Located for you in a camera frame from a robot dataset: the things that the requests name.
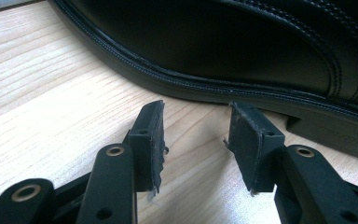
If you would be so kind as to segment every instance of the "leather upper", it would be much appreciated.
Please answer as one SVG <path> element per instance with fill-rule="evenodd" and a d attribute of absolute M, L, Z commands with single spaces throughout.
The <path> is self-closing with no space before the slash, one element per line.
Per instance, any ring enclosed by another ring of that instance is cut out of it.
<path fill-rule="evenodd" d="M 358 1 L 70 2 L 107 40 L 173 76 L 358 106 Z"/>

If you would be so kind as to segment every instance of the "metal rivet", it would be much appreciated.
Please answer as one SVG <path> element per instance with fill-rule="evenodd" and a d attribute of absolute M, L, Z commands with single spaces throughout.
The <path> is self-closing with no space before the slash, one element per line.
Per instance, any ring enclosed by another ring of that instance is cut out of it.
<path fill-rule="evenodd" d="M 313 153 L 313 151 L 307 149 L 307 148 L 304 148 L 304 147 L 298 147 L 296 148 L 296 153 L 300 156 L 303 156 L 303 157 L 307 157 L 307 158 L 311 158 L 311 157 L 314 157 L 315 154 Z"/>
<path fill-rule="evenodd" d="M 112 147 L 106 150 L 106 155 L 108 156 L 118 156 L 124 152 L 123 147 Z"/>
<path fill-rule="evenodd" d="M 16 203 L 25 202 L 36 196 L 42 188 L 39 185 L 32 184 L 24 186 L 11 195 L 11 200 Z"/>

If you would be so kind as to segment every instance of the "black leather shoe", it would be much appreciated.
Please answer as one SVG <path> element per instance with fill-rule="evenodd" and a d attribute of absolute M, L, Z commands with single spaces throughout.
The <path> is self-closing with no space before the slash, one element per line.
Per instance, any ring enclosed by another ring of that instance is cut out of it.
<path fill-rule="evenodd" d="M 358 157 L 358 1 L 50 2 L 102 60 L 149 90 L 243 100 Z"/>

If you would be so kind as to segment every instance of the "black plastic part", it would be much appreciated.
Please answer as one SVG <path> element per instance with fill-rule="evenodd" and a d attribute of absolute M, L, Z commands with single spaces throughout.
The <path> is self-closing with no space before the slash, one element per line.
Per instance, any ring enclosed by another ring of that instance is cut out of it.
<path fill-rule="evenodd" d="M 256 108 L 232 102 L 228 149 L 240 167 L 248 190 L 272 192 L 273 158 L 284 148 L 284 135 Z"/>
<path fill-rule="evenodd" d="M 130 147 L 103 147 L 92 168 L 76 223 L 137 223 L 133 172 Z"/>
<path fill-rule="evenodd" d="M 301 206 L 300 223 L 358 223 L 358 196 L 321 153 L 290 146 L 282 166 Z"/>
<path fill-rule="evenodd" d="M 53 184 L 46 179 L 27 179 L 0 196 L 0 224 L 49 223 L 56 210 Z"/>
<path fill-rule="evenodd" d="M 301 207 L 296 198 L 288 197 L 282 192 L 282 188 L 277 188 L 275 192 L 275 205 L 283 224 L 297 224 L 301 220 Z"/>
<path fill-rule="evenodd" d="M 56 189 L 58 209 L 53 218 L 54 224 L 75 223 L 83 201 L 84 192 L 89 183 L 90 173 Z"/>
<path fill-rule="evenodd" d="M 159 192 L 164 162 L 164 127 L 162 101 L 144 105 L 128 134 L 135 159 L 135 189 Z"/>

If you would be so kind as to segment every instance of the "wooden table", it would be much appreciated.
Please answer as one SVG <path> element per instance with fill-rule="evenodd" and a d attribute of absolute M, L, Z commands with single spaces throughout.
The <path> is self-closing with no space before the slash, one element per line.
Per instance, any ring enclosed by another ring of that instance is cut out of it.
<path fill-rule="evenodd" d="M 251 197 L 225 148 L 230 109 L 144 90 L 101 63 L 47 2 L 0 11 L 0 193 L 42 177 L 59 187 L 90 171 L 96 152 L 121 142 L 142 105 L 162 99 L 170 154 L 160 194 L 138 194 L 140 223 L 279 223 L 272 194 Z M 315 147 L 358 185 L 358 159 Z"/>

